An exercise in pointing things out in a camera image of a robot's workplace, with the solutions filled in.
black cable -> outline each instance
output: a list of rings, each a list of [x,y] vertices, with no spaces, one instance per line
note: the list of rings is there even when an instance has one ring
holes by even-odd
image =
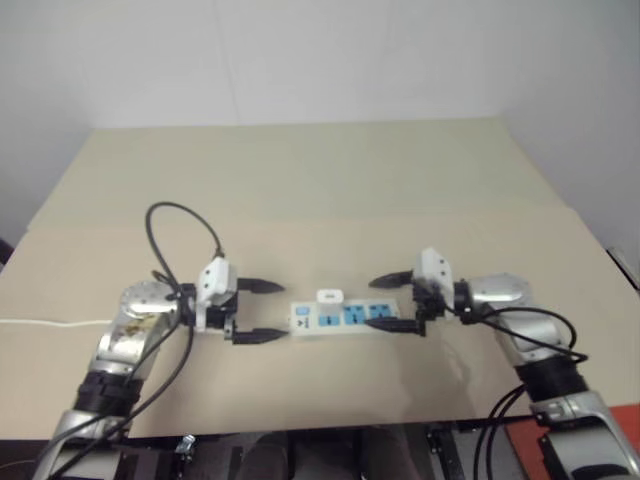
[[[491,426],[491,420],[495,417],[498,409],[502,406],[504,402],[509,400],[513,395],[521,395],[524,391],[524,385],[518,385],[513,390],[509,391],[509,393],[505,394],[500,400],[496,402],[496,404],[491,409],[487,420],[485,421],[482,430],[480,431],[480,435],[478,436],[478,440],[476,441],[476,448],[473,452],[473,480],[478,480],[479,478],[479,470],[480,470],[480,451],[482,450],[482,442],[484,441],[484,437],[487,435],[487,431]]]
[[[578,341],[578,332],[573,324],[564,316],[560,315],[553,310],[547,310],[546,308],[538,308],[538,307],[504,307],[498,308],[496,310],[491,310],[491,312],[483,315],[483,318],[487,319],[489,317],[493,317],[494,315],[500,315],[501,313],[508,312],[532,312],[532,313],[541,313],[543,315],[549,315],[550,317],[557,318],[560,320],[568,329],[571,334],[571,339],[569,340],[569,348],[573,348]]]
[[[520,333],[514,332],[513,330],[510,330],[506,327],[503,327],[502,325],[498,325],[496,323],[490,322],[488,320],[485,320],[484,318],[481,318],[478,320],[479,323],[482,323],[484,325],[487,325],[488,327],[491,327],[495,330],[498,330],[499,332],[502,333],[506,333],[507,335],[511,335],[512,337],[516,337],[516,338],[521,338],[522,340],[526,340],[527,342],[533,343],[534,345],[538,345],[539,347],[545,347],[548,348],[550,350],[554,350],[558,353],[562,353],[564,355],[568,355],[570,357],[575,357],[578,362],[584,362],[585,360],[587,360],[589,357],[587,355],[585,355],[584,353],[579,353],[579,352],[574,352],[572,350],[568,350],[566,348],[562,348],[562,347],[558,347],[557,345],[551,345],[550,343],[546,343],[546,342],[541,342],[540,340],[536,340],[535,338],[531,338],[531,337],[527,337],[526,335],[522,335]]]
[[[142,356],[140,357],[136,365],[129,372],[129,375],[127,375],[127,378],[125,380],[125,385],[133,379],[133,376],[140,369],[140,367],[142,367],[142,364],[145,362],[145,360],[147,360],[155,350],[160,348],[160,346],[169,338],[169,336],[171,336],[178,329],[179,326],[180,326],[180,321],[176,321],[174,325],[162,337],[160,337],[160,339],[158,339],[156,343],[154,343],[149,349],[145,351],[144,354],[142,354]],[[42,461],[44,456],[59,442],[61,442],[68,436],[73,435],[74,433],[79,432],[80,430],[88,427],[89,425],[92,425],[94,423],[99,422],[100,420],[107,418],[110,415],[111,415],[110,413],[103,413],[101,415],[96,415],[95,417],[87,420],[86,422],[82,422],[76,425],[75,427],[69,428],[64,432],[61,432],[55,437],[53,437],[51,440],[49,440],[49,443],[47,443],[47,445],[42,449],[42,451],[36,457],[34,461],[35,468],[37,468],[38,465],[40,465],[40,462]]]
[[[491,464],[491,460],[492,460],[492,457],[493,457],[493,441],[494,441],[494,439],[496,437],[496,433],[498,432],[498,427],[500,426],[500,423],[501,423],[502,419],[507,414],[507,412],[509,411],[511,406],[514,403],[516,403],[518,398],[520,398],[520,396],[523,393],[524,393],[524,387],[522,387],[522,390],[520,390],[519,392],[513,394],[509,400],[507,400],[507,403],[504,404],[504,407],[502,407],[502,410],[500,411],[500,413],[496,417],[496,423],[491,428],[491,432],[489,433],[489,437],[487,437],[487,447],[486,447],[486,450],[485,450],[485,464],[486,464],[486,469],[487,469],[487,480],[493,480],[493,465]]]
[[[33,475],[36,473],[36,470],[38,469],[38,466],[40,465],[40,463],[44,459],[45,455],[47,453],[49,453],[51,451],[51,449],[53,449],[58,443],[60,443],[65,438],[67,438],[69,435],[73,435],[74,433],[79,432],[83,428],[86,428],[91,424],[99,422],[100,420],[103,420],[103,419],[107,418],[108,416],[109,416],[108,413],[103,413],[101,415],[96,415],[95,417],[90,418],[89,420],[87,420],[85,422],[79,423],[75,427],[69,428],[69,429],[65,430],[64,432],[59,433],[58,435],[53,437],[51,440],[49,440],[49,443],[47,443],[45,445],[45,447],[40,451],[40,453],[38,453],[38,456],[35,458],[33,470],[31,472],[31,475],[29,475],[28,478],[33,477]]]
[[[178,283],[178,280],[176,279],[173,272],[171,271],[171,268],[169,268],[167,261],[164,259],[164,256],[162,255],[162,252],[160,252],[160,248],[158,247],[158,243],[156,242],[155,236],[153,235],[153,228],[151,226],[151,218],[153,217],[153,212],[155,212],[158,208],[161,208],[161,207],[177,208],[178,210],[182,210],[183,212],[187,212],[188,214],[190,214],[192,217],[197,219],[202,225],[204,225],[204,227],[209,231],[209,233],[213,237],[213,240],[216,244],[216,249],[213,254],[214,258],[218,256],[223,257],[224,252],[222,250],[222,244],[220,243],[220,238],[218,237],[218,234],[215,232],[213,227],[211,227],[211,225],[209,225],[209,223],[204,218],[202,218],[196,212],[191,210],[189,207],[185,207],[184,205],[180,205],[179,203],[175,203],[175,202],[157,202],[151,205],[147,209],[147,213],[145,214],[145,217],[144,217],[144,225],[145,225],[145,230],[147,232],[147,238],[149,239],[149,245],[151,246],[151,250],[153,250],[153,253],[155,254],[156,258],[158,259],[158,262],[162,266],[162,270],[164,270],[164,275],[162,273],[160,273],[160,275],[164,277],[164,279],[167,282],[169,282],[169,285],[174,289],[175,293],[178,293],[181,291],[180,284]]]
[[[167,330],[165,332],[164,335],[162,335],[162,337],[160,337],[156,343],[154,343],[153,345],[151,345],[151,347],[149,347],[141,356],[140,359],[136,362],[136,364],[134,365],[134,367],[131,369],[131,371],[129,372],[129,375],[127,375],[126,380],[124,381],[124,384],[127,385],[131,380],[133,380],[133,376],[136,374],[136,372],[142,367],[142,365],[144,364],[145,360],[147,360],[151,355],[153,355],[156,350],[158,350],[162,344],[164,342],[167,341],[167,339],[173,335],[173,333],[178,329],[178,327],[180,326],[180,318],[178,318],[173,325],[169,328],[169,330]]]
[[[122,430],[129,422],[131,422],[134,418],[140,415],[143,411],[147,409],[156,399],[162,395],[167,388],[173,383],[176,377],[182,371],[182,368],[187,363],[189,359],[189,355],[191,354],[191,349],[193,347],[193,337],[194,337],[194,327],[193,324],[189,325],[189,337],[187,340],[187,346],[184,350],[182,358],[178,363],[177,367],[173,371],[173,373],[165,380],[165,382],[158,388],[153,395],[151,395],[147,400],[145,400],[138,408],[136,408],[133,412],[127,415],[124,419],[120,420],[116,425],[108,429],[100,438],[96,438],[89,442],[85,447],[76,453],[73,457],[71,457],[64,465],[58,468],[54,473],[51,474],[49,480],[54,480],[60,478],[65,472],[67,472],[70,468],[76,465],[80,460],[86,457],[89,453],[91,453],[96,447],[98,447],[101,443],[108,440],[114,433]]]
[[[193,216],[198,221],[200,221],[200,223],[202,225],[204,225],[204,227],[209,231],[209,233],[211,233],[211,236],[213,237],[214,242],[216,244],[216,248],[215,248],[213,257],[215,258],[217,256],[224,256],[224,252],[222,250],[222,244],[220,242],[220,238],[216,234],[216,232],[213,229],[213,227],[211,227],[211,225],[209,225],[209,223],[204,218],[202,218],[200,215],[198,215],[196,212],[194,212],[190,208],[185,207],[184,205],[180,205],[179,203],[174,203],[174,202],[157,202],[157,203],[154,203],[153,205],[151,205],[147,209],[147,212],[145,214],[145,230],[146,230],[146,233],[147,233],[147,238],[149,240],[149,245],[151,246],[151,250],[153,251],[154,255],[156,256],[156,258],[158,260],[158,262],[162,266],[162,269],[164,270],[164,273],[158,272],[158,271],[153,271],[152,275],[157,281],[168,284],[171,287],[171,289],[173,290],[173,293],[176,296],[176,299],[178,301],[178,307],[179,307],[178,315],[179,315],[179,317],[178,317],[178,320],[176,321],[176,323],[171,327],[171,329],[165,335],[163,335],[154,345],[152,345],[151,348],[149,348],[142,355],[142,357],[140,358],[138,363],[134,366],[132,371],[129,373],[129,375],[127,376],[127,379],[125,381],[129,382],[133,378],[133,375],[142,366],[144,361],[147,358],[149,358],[149,356],[151,354],[153,354],[153,352],[155,350],[157,350],[160,347],[160,345],[162,345],[162,343],[164,343],[169,338],[169,336],[171,336],[171,334],[173,334],[177,330],[178,326],[181,323],[181,321],[180,321],[181,318],[183,318],[184,315],[187,315],[188,318],[189,318],[189,321],[187,322],[188,326],[189,326],[189,338],[188,338],[188,341],[187,341],[187,345],[186,345],[185,351],[184,351],[184,353],[182,355],[182,358],[180,359],[180,362],[178,363],[177,367],[173,371],[173,373],[169,376],[169,378],[167,378],[167,380],[165,380],[165,382],[160,386],[160,388],[158,388],[147,400],[145,400],[138,408],[133,410],[127,417],[125,417],[123,420],[118,422],[112,428],[110,428],[109,430],[104,432],[104,434],[100,438],[97,438],[97,439],[91,441],[90,443],[88,443],[82,450],[80,450],[78,453],[76,453],[64,465],[62,465],[58,470],[56,470],[49,477],[50,479],[59,478],[66,471],[68,471],[70,468],[72,468],[74,465],[76,465],[80,460],[82,460],[94,448],[99,446],[102,442],[108,440],[109,437],[111,437],[114,433],[116,433],[119,430],[121,430],[122,428],[124,428],[135,417],[137,417],[139,414],[141,414],[160,395],[162,395],[167,388],[169,388],[171,383],[173,383],[173,381],[176,379],[176,377],[180,374],[180,371],[182,370],[182,368],[186,364],[187,360],[189,359],[189,355],[191,354],[191,349],[193,347],[194,326],[193,326],[193,319],[191,318],[191,312],[190,312],[189,306],[188,306],[187,294],[184,291],[182,285],[176,279],[176,277],[173,274],[173,272],[171,271],[171,268],[169,267],[167,261],[165,260],[164,256],[162,255],[162,252],[160,251],[160,248],[158,247],[158,244],[156,242],[155,236],[153,234],[153,228],[152,228],[152,225],[151,225],[151,218],[153,216],[153,212],[156,209],[160,208],[160,207],[177,208],[178,210],[182,210],[184,212],[189,213],[191,216]],[[94,418],[91,421],[85,422],[85,423],[87,425],[89,425],[89,424],[91,424],[93,422],[96,422],[98,420],[99,419]],[[81,428],[84,428],[87,425],[84,425],[82,427],[80,427],[80,426],[75,427],[75,428],[77,428],[77,430],[74,430],[74,431],[71,431],[73,429],[70,429],[70,430],[68,430],[66,432],[63,432],[62,434],[60,434],[61,436],[63,435],[60,438],[60,440],[62,440],[63,438],[65,438],[65,437],[67,437],[69,435],[71,435],[72,433],[75,433],[75,431],[78,431],[78,430],[80,430]]]

electrical outlet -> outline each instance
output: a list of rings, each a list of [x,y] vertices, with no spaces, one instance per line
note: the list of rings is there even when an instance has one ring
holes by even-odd
[[[292,303],[289,310],[292,337],[320,337],[350,334],[389,335],[365,324],[372,317],[400,317],[391,298],[346,300],[339,314],[325,313],[317,302]]]
[[[392,317],[388,304],[376,304],[369,306],[369,318]]]
[[[365,320],[364,305],[344,307],[344,323],[347,325],[363,325]]]
[[[318,325],[321,327],[337,327],[340,325],[340,317],[338,315],[324,315],[318,317]]]

blue power socket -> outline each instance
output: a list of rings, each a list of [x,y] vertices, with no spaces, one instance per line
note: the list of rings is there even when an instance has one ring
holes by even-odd
[[[347,325],[363,325],[366,317],[362,305],[344,307],[344,323]]]
[[[318,324],[321,327],[337,327],[340,325],[340,317],[338,315],[318,317]]]
[[[371,305],[369,307],[369,315],[370,318],[391,317],[391,308],[386,303]]]

white wall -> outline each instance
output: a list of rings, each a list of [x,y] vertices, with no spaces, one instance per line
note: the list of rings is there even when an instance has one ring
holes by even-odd
[[[0,69],[12,242],[92,126],[503,113],[638,265],[637,0],[4,0]]]

white plug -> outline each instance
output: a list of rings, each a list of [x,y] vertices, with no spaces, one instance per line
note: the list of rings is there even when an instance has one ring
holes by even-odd
[[[324,289],[316,292],[319,315],[340,315],[344,303],[344,292],[338,289]]]
[[[453,274],[446,258],[435,248],[426,248],[418,255],[413,269],[413,278],[427,290],[437,290],[444,298],[445,304],[453,309]]]
[[[207,308],[220,306],[238,291],[238,274],[226,258],[216,257],[204,267],[196,285],[196,332],[207,326]]]

